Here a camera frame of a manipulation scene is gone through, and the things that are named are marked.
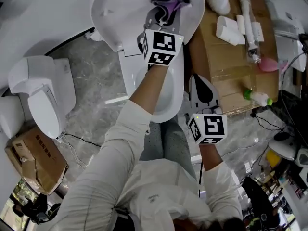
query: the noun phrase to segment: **plastic wrap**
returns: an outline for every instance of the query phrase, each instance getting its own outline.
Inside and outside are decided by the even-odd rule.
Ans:
[[[260,46],[259,42],[254,36],[252,22],[256,19],[252,12],[251,1],[250,0],[239,0],[241,4],[241,9],[244,17],[245,32],[246,32],[246,48],[248,61],[253,63],[260,63]]]

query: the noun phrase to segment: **cardboard box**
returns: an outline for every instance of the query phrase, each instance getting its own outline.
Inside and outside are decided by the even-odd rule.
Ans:
[[[36,191],[49,195],[61,183],[66,171],[63,158],[52,139],[38,127],[22,134],[13,141],[20,158],[22,176]]]
[[[6,152],[7,156],[8,156],[8,158],[10,159],[10,161],[12,162],[14,168],[18,171],[18,173],[20,175],[22,175],[22,168],[21,168],[20,157],[17,154],[15,148],[13,146],[6,147],[5,148],[5,152]]]
[[[231,11],[226,17],[236,20],[236,15],[242,14],[239,1],[229,2]],[[261,23],[265,40],[260,43],[261,56],[277,61],[274,29],[265,1],[251,0],[251,3],[256,21]],[[274,102],[277,101],[278,71],[261,72],[256,64],[248,62],[245,45],[233,46],[217,38],[218,16],[208,5],[206,6],[201,23],[188,44],[192,64],[190,75],[200,74],[214,84],[220,96],[222,110],[227,115],[257,107],[243,98],[246,88],[264,92]]]

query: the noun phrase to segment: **white box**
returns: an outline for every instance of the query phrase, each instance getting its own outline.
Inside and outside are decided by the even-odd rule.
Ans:
[[[168,66],[177,57],[184,36],[146,29],[143,37],[143,55],[147,64]]]
[[[193,114],[188,127],[196,144],[217,144],[227,137],[227,116]]]

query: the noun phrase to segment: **pink object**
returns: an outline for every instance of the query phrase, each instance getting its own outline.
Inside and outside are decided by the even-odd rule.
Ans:
[[[288,67],[288,60],[284,60],[278,63],[269,57],[261,57],[261,63],[258,65],[263,72],[274,72],[280,69],[283,73]]]

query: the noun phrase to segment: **marble floor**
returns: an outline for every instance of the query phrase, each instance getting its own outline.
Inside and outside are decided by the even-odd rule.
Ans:
[[[101,145],[106,131],[115,123],[126,102],[118,54],[113,52],[105,42],[79,37],[57,49],[50,56],[54,59],[68,58],[73,74],[76,106],[67,116],[66,133]],[[284,89],[298,94],[297,88],[291,83],[291,77],[292,70],[289,69],[285,77]],[[183,115],[187,105],[188,97],[185,95],[178,120],[188,139],[191,156],[195,156],[193,164],[195,171],[199,174],[201,160],[198,155],[200,153],[192,136],[188,133]],[[228,137],[217,146],[223,160],[233,170],[238,184],[251,170],[254,175],[260,173],[258,164],[254,164],[252,169],[251,165],[266,149],[269,139],[277,133],[277,131],[262,128],[250,113],[248,111],[229,116]],[[265,111],[259,116],[276,126],[281,128],[284,126],[284,123],[271,111]],[[260,123],[269,129],[276,129],[262,120]],[[69,170],[61,185],[61,191],[65,193],[100,148],[68,135],[63,138],[62,143],[56,142],[56,144],[69,164]],[[74,150],[82,162],[72,155],[75,153]],[[245,193],[241,189],[239,191],[243,199],[242,208],[245,208],[247,204]]]

